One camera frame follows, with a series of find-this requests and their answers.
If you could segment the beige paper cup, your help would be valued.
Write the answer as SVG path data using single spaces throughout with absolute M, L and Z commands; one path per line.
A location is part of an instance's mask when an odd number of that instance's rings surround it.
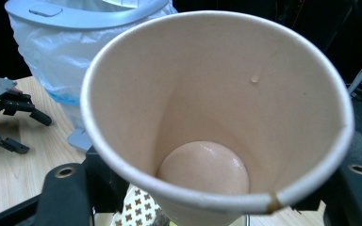
M 176 226 L 230 226 L 301 201 L 354 134 L 350 96 L 314 44 L 227 11 L 125 31 L 92 61 L 80 104 L 95 150 Z

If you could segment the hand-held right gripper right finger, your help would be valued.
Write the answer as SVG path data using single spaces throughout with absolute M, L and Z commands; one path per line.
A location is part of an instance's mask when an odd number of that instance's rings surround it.
M 339 176 L 335 173 L 317 190 L 293 204 L 291 208 L 297 211 L 315 211 L 320 207 L 320 202 L 324 202 L 328 208 L 337 211 L 341 208 L 341 200 L 338 195 L 339 189 Z

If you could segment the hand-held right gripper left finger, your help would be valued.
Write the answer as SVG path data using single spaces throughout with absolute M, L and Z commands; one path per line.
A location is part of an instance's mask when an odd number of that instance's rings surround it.
M 93 147 L 86 152 L 84 167 L 90 200 L 97 213 L 121 213 L 129 183 L 114 172 Z

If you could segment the cross-patterned paper wrapper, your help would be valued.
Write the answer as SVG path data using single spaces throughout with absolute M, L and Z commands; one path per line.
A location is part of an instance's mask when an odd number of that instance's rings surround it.
M 175 226 L 144 190 L 131 185 L 123 200 L 123 210 L 113 216 L 111 226 Z

